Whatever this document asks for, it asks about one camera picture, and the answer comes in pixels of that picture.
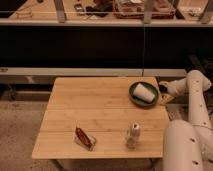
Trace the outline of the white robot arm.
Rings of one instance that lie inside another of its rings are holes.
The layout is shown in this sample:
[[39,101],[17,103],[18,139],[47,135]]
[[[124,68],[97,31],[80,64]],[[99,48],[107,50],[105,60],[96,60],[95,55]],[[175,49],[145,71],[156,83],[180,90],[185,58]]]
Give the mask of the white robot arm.
[[163,138],[163,171],[204,171],[204,161],[213,161],[213,125],[203,93],[211,81],[199,70],[167,83],[174,97],[188,94],[188,120],[170,121]]

